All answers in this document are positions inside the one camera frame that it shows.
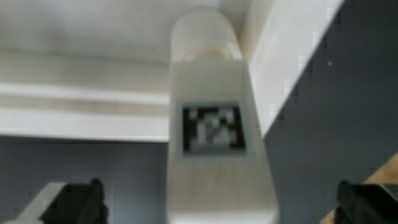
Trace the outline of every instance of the dark background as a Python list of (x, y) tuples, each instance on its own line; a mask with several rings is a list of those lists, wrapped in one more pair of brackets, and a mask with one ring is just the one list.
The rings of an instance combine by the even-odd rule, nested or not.
[[(317, 223), (342, 179), (398, 150), (398, 1), (347, 1), (266, 136), (282, 223)], [(168, 144), (0, 137), (0, 222), (45, 184), (106, 183), (111, 223), (166, 223)]]

